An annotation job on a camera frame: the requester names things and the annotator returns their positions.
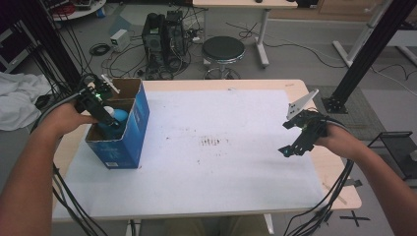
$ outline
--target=blue object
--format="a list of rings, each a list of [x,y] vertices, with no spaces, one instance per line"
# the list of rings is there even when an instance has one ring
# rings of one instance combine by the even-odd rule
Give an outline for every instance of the blue object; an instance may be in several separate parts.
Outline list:
[[[122,109],[114,109],[113,112],[109,113],[114,119],[120,122],[120,126],[118,128],[114,128],[112,126],[107,126],[105,124],[98,123],[98,127],[100,127],[102,134],[106,140],[120,140],[123,136],[123,133],[125,132],[126,122],[128,121],[129,113]]]

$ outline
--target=gray floor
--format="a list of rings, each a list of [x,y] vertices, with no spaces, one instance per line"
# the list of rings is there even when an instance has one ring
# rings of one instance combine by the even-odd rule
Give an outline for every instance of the gray floor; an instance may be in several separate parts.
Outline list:
[[[138,5],[108,5],[106,6],[107,16],[98,19],[94,15],[76,19],[71,22],[74,33],[77,36],[83,51],[88,59],[89,48],[100,42],[110,43],[109,37],[117,30],[123,28],[132,30],[131,34],[139,35],[142,31],[144,19],[147,13],[158,11],[160,7]],[[250,28],[253,23],[238,20],[233,24]],[[231,67],[237,70],[243,79],[300,79],[309,86],[337,86],[342,80],[347,68],[331,68],[320,62],[311,51],[295,46],[300,44],[314,48],[318,55],[326,63],[340,67],[343,62],[331,45],[333,40],[339,40],[342,45],[349,48],[361,32],[365,23],[344,23],[344,22],[315,22],[315,21],[269,21],[266,44],[282,45],[279,47],[267,47],[267,54],[270,65],[263,68],[256,54],[254,47],[254,35],[244,40],[247,53],[243,60],[233,64]],[[65,26],[60,30],[64,37],[68,38]],[[239,37],[239,30],[226,24],[219,24],[212,27],[210,35],[230,35]],[[141,44],[141,40],[134,40],[133,44]],[[202,65],[200,46],[191,47],[192,64],[189,68],[175,77],[175,80],[200,80],[205,67]],[[90,63],[92,71],[96,74],[106,72],[101,68],[101,62],[108,58],[108,54],[102,57],[93,57]],[[134,67],[144,56],[141,46],[133,48],[120,56],[112,68],[115,76],[122,74]],[[376,70],[389,65],[402,65],[407,73],[417,70],[400,52],[394,47],[387,47],[374,64]],[[15,73],[39,74],[39,70],[33,65],[30,59],[22,63]],[[417,73],[414,73],[408,81],[405,81],[404,73],[398,66],[388,68],[380,74],[369,71],[361,81],[359,88],[365,94],[369,103],[377,113],[387,131],[413,131],[412,139],[417,142]],[[22,150],[29,135],[29,129],[23,128],[13,132],[0,131],[0,189],[13,166],[17,156]],[[363,183],[357,190],[362,199],[362,207],[355,210],[357,216],[368,217],[370,220],[358,221],[340,219],[341,216],[352,216],[350,210],[335,212],[324,224],[316,235],[392,235],[387,225],[387,220],[376,200],[372,190],[366,182],[362,172],[354,168],[351,177],[359,179]],[[282,235],[289,221],[290,214],[274,214],[275,235]],[[215,219],[208,218],[207,225],[215,225]],[[125,235],[125,221],[107,222],[102,224],[109,235]],[[74,223],[54,223],[53,235],[81,235],[80,229]],[[145,221],[142,235],[162,235],[161,221]]]

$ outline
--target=cardboard box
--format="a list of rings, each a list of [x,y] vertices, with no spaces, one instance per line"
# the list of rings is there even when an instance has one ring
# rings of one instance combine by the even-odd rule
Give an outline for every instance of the cardboard box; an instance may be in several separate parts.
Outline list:
[[[108,169],[138,168],[148,125],[149,106],[140,79],[114,79],[120,89],[105,105],[129,112],[120,140],[104,140],[97,125],[91,125],[86,142]]]

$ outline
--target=white desk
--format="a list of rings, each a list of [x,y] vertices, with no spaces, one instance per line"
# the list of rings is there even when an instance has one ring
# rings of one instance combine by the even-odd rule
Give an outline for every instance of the white desk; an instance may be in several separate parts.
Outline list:
[[[178,90],[187,90],[187,91],[199,91],[199,90],[282,90],[285,91],[288,96],[288,101],[294,101],[300,96],[307,93],[307,90],[304,86],[304,83],[298,80],[255,80],[255,81],[156,81],[156,82],[144,82],[145,90],[147,92],[151,91],[178,91]],[[158,99],[153,96],[153,104],[158,103]],[[170,119],[178,119],[174,114],[169,116]],[[281,126],[281,121],[277,120],[277,126]],[[84,134],[85,127],[81,127],[76,132],[71,133],[68,136],[64,137],[60,148],[57,150],[55,162],[61,168],[61,172],[65,175],[68,169],[69,163],[72,161],[75,151],[78,149],[80,140]],[[178,134],[186,133],[195,133],[195,130],[187,130],[186,127],[178,126]],[[151,135],[147,133],[146,141],[150,138]],[[212,143],[212,138],[214,136],[207,137],[208,142]],[[292,142],[295,137],[290,136],[289,140],[284,142]],[[161,149],[169,146],[170,139],[172,137],[166,137],[163,140],[160,140]],[[281,212],[281,211],[301,211],[305,210],[301,203],[292,203],[291,206],[277,206],[276,201],[278,198],[275,198],[274,195],[279,195],[280,192],[285,190],[280,189],[282,183],[273,184],[273,166],[276,167],[276,161],[288,161],[291,162],[291,159],[284,159],[280,157],[280,153],[277,151],[278,148],[281,148],[282,144],[279,143],[280,137],[278,139],[273,138],[274,141],[271,142],[273,147],[273,158],[265,159],[263,156],[257,159],[247,159],[242,158],[242,163],[245,163],[246,166],[241,166],[240,161],[229,162],[228,160],[223,162],[225,166],[216,166],[213,167],[213,162],[208,165],[211,160],[203,159],[206,154],[206,151],[210,152],[209,156],[220,160],[222,156],[225,158],[227,154],[222,152],[224,149],[221,148],[222,145],[228,146],[229,143],[226,139],[217,141],[215,139],[215,145],[218,144],[218,147],[211,147],[209,145],[205,146],[205,139],[202,139],[199,144],[202,144],[204,148],[204,153],[202,153],[202,159],[197,157],[192,157],[187,155],[187,149],[174,148],[172,151],[175,151],[176,156],[180,156],[178,160],[162,160],[163,155],[156,154],[155,156],[149,156],[149,151],[143,149],[143,156],[141,157],[140,168],[134,170],[107,170],[104,165],[98,160],[96,156],[90,158],[91,156],[82,156],[82,161],[77,160],[77,163],[73,162],[72,164],[82,164],[87,165],[90,168],[84,169],[85,172],[79,172],[80,175],[84,176],[78,181],[67,182],[70,188],[75,187],[77,193],[75,193],[76,198],[79,200],[80,204],[85,208],[85,210],[90,214],[90,216],[96,218],[156,218],[156,217],[178,217],[178,216],[209,216],[209,215],[227,215],[227,214],[247,214],[247,213],[271,213],[271,212]],[[262,145],[258,141],[250,141],[242,149],[247,151],[259,151],[259,146],[267,147],[268,145]],[[153,142],[153,151],[157,150],[157,143]],[[311,152],[311,157],[313,160],[313,165],[317,171],[319,177],[319,189],[322,189],[323,192],[328,190],[328,186],[331,186],[341,170],[343,169],[343,164],[337,156],[334,156],[327,149],[323,147],[315,147]],[[183,160],[190,160],[187,162],[189,165],[184,165],[182,171],[178,170],[178,162]],[[231,156],[228,158],[239,158],[239,156]],[[83,168],[77,166],[71,166],[71,168]],[[211,171],[219,171],[220,168],[227,169],[232,175],[223,175],[226,172],[221,172],[220,175],[216,175],[215,181],[210,184],[206,183],[206,177],[211,175]],[[238,168],[245,169],[246,172],[239,173]],[[143,181],[150,181],[151,176],[158,176],[155,173],[158,173],[160,176],[164,176],[164,179],[153,178],[151,182],[148,182],[145,185],[135,187],[130,185],[129,179],[132,177],[142,178]],[[258,177],[264,178],[265,181],[258,182],[256,185],[251,187],[253,184],[253,174],[258,175]],[[172,183],[176,183],[176,186],[166,186],[165,181],[171,181],[166,178],[166,176],[172,176],[172,179],[175,179]],[[199,180],[202,180],[202,185],[198,185]],[[115,186],[109,181],[116,181],[119,186]],[[225,199],[217,198],[221,192],[227,191]],[[227,198],[228,195],[233,196],[242,196],[242,193],[246,193],[246,196],[242,198]],[[105,206],[103,203],[108,203],[108,197],[113,201],[114,205]],[[253,204],[250,205],[236,205],[234,202],[243,201],[245,204],[249,201],[251,197],[253,198]],[[346,187],[343,189],[340,198],[334,203],[334,209],[342,208],[357,208],[361,205],[361,201],[354,187]],[[62,220],[69,219],[69,216],[65,215],[64,209],[60,206],[54,210],[54,219]]]
[[[296,2],[288,2],[286,0],[264,0],[262,3],[257,3],[255,0],[194,0],[193,5],[200,8],[206,8],[205,11],[205,40],[208,38],[208,9],[209,8],[237,8],[240,11],[243,9],[260,9],[262,10],[262,26],[260,31],[260,36],[256,37],[256,45],[258,52],[261,57],[262,65],[264,68],[269,65],[267,54],[264,49],[264,36],[267,29],[268,15],[270,9],[279,8],[279,9],[291,9],[296,8]],[[250,17],[244,12],[241,13],[241,17],[245,18]]]

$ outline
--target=desk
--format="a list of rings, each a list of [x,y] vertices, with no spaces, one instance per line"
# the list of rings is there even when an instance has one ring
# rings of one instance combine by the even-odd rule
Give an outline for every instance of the desk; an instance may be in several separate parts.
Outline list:
[[[151,91],[175,91],[175,90],[183,90],[183,91],[199,91],[199,90],[229,90],[229,89],[236,89],[236,90],[284,90],[287,94],[289,101],[294,101],[298,99],[299,97],[303,96],[304,94],[308,93],[307,89],[302,81],[299,80],[236,80],[236,81],[144,81],[144,88],[145,91],[151,92]],[[78,145],[80,143],[80,140],[84,134],[84,129],[86,127],[80,127],[77,131],[71,133],[68,136],[65,136],[60,148],[58,148],[56,152],[56,158],[55,162],[58,167],[60,167],[61,172],[63,175],[66,174],[69,163],[71,162],[73,156],[75,155],[75,152],[77,151]],[[276,153],[276,158],[279,158],[278,151],[276,149],[273,150],[274,153]],[[326,148],[324,147],[315,147],[313,151],[311,152],[311,157],[313,159],[314,168],[318,174],[319,177],[319,189],[320,185],[322,185],[323,192],[328,191],[328,187],[331,186],[337,176],[340,174],[341,170],[343,169],[343,163],[340,158],[337,156],[334,156],[332,153],[330,153]],[[103,171],[105,171],[104,174],[113,175],[115,173],[118,173],[117,176],[113,176],[117,179],[125,178],[125,175],[135,175],[137,172],[141,172],[145,175],[142,175],[141,178],[146,178],[146,171],[147,167],[145,166],[145,160],[147,161],[153,161],[153,159],[150,159],[144,157],[144,149],[143,149],[143,156],[141,157],[140,162],[140,169],[135,170],[106,170],[104,165],[98,160],[98,158],[95,156],[93,161],[96,161],[97,165],[100,167],[100,172],[102,175]],[[199,168],[200,164],[194,163],[193,168]],[[159,169],[160,173],[162,174],[164,171],[169,171],[169,169]],[[162,196],[160,194],[160,188],[159,186],[163,185],[163,183],[152,183],[152,185],[149,185],[148,193],[158,193],[153,196],[154,199],[160,200],[161,203],[155,206],[147,207],[147,210],[150,211],[143,211],[143,212],[132,212],[131,209],[133,208],[130,206],[130,204],[127,204],[123,200],[114,199],[115,206],[112,206],[112,210],[104,214],[98,213],[95,215],[94,213],[90,213],[91,211],[94,211],[93,209],[102,208],[98,202],[98,193],[89,193],[91,192],[91,187],[98,187],[98,191],[103,191],[103,189],[109,188],[110,186],[106,185],[106,179],[102,180],[96,180],[97,175],[95,173],[88,173],[89,177],[86,177],[84,179],[81,179],[78,183],[69,183],[67,184],[72,188],[71,186],[73,184],[75,185],[83,185],[84,191],[79,191],[78,194],[86,194],[91,195],[89,199],[82,198],[83,196],[78,196],[76,194],[76,198],[79,199],[79,202],[82,206],[84,206],[85,210],[93,217],[96,218],[163,218],[163,217],[174,217],[174,216],[210,216],[210,215],[228,215],[228,214],[248,214],[248,213],[272,213],[272,212],[284,212],[284,211],[302,211],[305,210],[304,207],[295,207],[295,208],[251,208],[248,210],[245,210],[244,208],[240,209],[233,209],[233,210],[219,210],[219,208],[228,208],[228,205],[233,205],[233,203],[225,203],[222,201],[222,199],[213,199],[213,198],[206,198],[203,200],[208,206],[214,206],[215,209],[207,209],[207,211],[199,211],[195,212],[189,209],[185,209],[187,207],[187,203],[185,206],[177,206],[176,203],[170,203],[167,204],[164,201],[169,201],[169,198],[178,198],[178,195],[181,193],[176,193],[175,191],[169,193],[169,198],[167,199],[166,196]],[[182,177],[182,181],[184,183],[189,182],[188,179]],[[276,191],[276,187],[269,186],[270,190]],[[133,192],[130,192],[128,190],[123,190],[125,192],[123,195],[124,198],[128,198],[130,194]],[[230,185],[230,188],[236,188],[239,189],[239,186],[234,186],[233,184]],[[112,190],[108,190],[108,195],[112,195]],[[144,196],[134,196],[135,200],[140,203],[141,201],[146,201],[144,199]],[[344,208],[358,208],[361,205],[361,201],[359,199],[359,196],[355,190],[354,187],[349,186],[345,187],[343,191],[341,192],[340,198],[333,204],[334,209],[344,209]],[[62,212],[63,209],[55,209],[54,210],[54,219],[55,220],[62,220],[62,219],[69,219],[68,216],[63,216]],[[120,214],[119,208],[125,208],[127,213]]]
[[[193,5],[200,8],[239,8],[239,9],[260,9],[263,10],[262,26],[260,36],[256,37],[256,45],[261,57],[264,68],[269,65],[267,54],[264,49],[264,36],[267,29],[268,15],[272,8],[292,9],[297,7],[297,3],[288,2],[286,0],[264,0],[262,3],[257,3],[255,0],[193,0]],[[205,11],[205,40],[208,38],[208,11]]]

